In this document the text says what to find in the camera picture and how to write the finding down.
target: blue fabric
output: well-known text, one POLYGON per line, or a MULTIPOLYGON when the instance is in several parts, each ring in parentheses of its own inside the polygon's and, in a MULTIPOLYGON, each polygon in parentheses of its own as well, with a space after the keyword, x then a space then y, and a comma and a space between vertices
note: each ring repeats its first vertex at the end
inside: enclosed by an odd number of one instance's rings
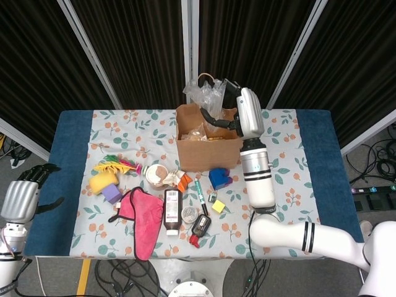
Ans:
POLYGON ((330 112, 297 110, 297 119, 321 224, 343 229, 363 242, 330 112))
POLYGON ((50 174, 40 192, 39 204, 59 197, 56 209, 36 215, 24 254, 68 256, 79 206, 80 186, 87 159, 93 111, 63 111, 59 117, 49 163, 61 170, 50 174))

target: sauce bottle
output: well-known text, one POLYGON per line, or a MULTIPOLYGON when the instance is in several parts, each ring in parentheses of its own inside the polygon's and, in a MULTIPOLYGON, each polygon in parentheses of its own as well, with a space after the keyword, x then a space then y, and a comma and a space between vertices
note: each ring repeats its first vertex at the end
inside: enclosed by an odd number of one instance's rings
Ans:
POLYGON ((163 224, 166 235, 179 235, 183 194, 177 189, 165 190, 163 224))

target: marker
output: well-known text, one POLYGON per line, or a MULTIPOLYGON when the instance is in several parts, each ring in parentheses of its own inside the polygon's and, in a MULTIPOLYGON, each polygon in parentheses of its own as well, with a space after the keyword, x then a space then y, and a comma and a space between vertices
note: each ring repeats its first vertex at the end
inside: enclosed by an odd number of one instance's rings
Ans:
POLYGON ((204 194, 202 193, 202 188, 200 187, 199 179, 196 178, 195 184, 198 192, 199 202, 202 206, 202 210, 204 211, 204 215, 208 215, 208 209, 206 208, 205 198, 204 194))

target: plastic bag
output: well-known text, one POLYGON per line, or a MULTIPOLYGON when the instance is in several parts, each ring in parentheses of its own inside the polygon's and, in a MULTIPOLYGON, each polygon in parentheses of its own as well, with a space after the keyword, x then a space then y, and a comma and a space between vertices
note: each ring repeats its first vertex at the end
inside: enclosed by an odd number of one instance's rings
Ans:
POLYGON ((205 133, 204 124, 202 123, 188 134, 183 134, 181 140, 208 140, 205 133))
POLYGON ((222 118, 222 106, 226 82, 214 79, 207 73, 202 73, 198 76, 198 79, 202 75, 211 77, 214 82, 214 86, 212 87, 207 81, 205 81, 204 85, 199 87, 197 80, 190 80, 184 88, 183 93, 190 96, 191 100, 194 103, 197 103, 201 108, 205 108, 213 118, 220 119, 222 118))

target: pink towel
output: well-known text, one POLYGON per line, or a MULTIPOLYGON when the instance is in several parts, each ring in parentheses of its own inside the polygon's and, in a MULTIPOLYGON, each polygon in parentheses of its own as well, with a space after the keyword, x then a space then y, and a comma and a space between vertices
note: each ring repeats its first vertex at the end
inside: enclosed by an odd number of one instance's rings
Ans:
POLYGON ((109 222, 117 218, 134 220, 134 254, 139 260, 149 260, 158 239, 162 224, 163 201, 141 187, 127 192, 121 200, 118 213, 109 218, 109 222))

